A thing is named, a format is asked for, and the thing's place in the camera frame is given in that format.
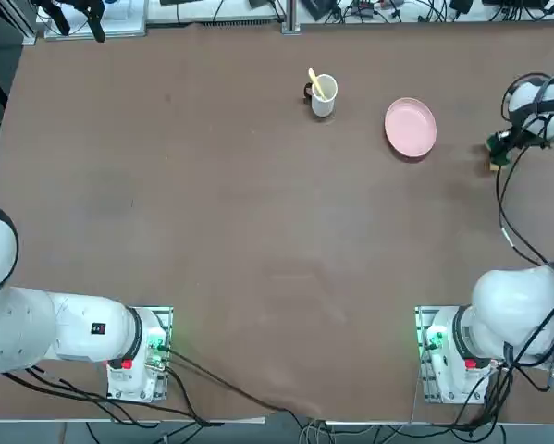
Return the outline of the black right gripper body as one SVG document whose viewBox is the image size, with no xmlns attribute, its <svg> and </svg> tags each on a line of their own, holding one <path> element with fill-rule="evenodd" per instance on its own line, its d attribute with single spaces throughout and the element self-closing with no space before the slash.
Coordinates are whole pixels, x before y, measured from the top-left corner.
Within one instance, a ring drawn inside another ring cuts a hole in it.
<svg viewBox="0 0 554 444">
<path fill-rule="evenodd" d="M 536 117 L 528 118 L 521 126 L 511 126 L 498 134 L 499 149 L 510 151 L 511 149 L 523 149 L 525 145 L 536 140 Z"/>
</svg>

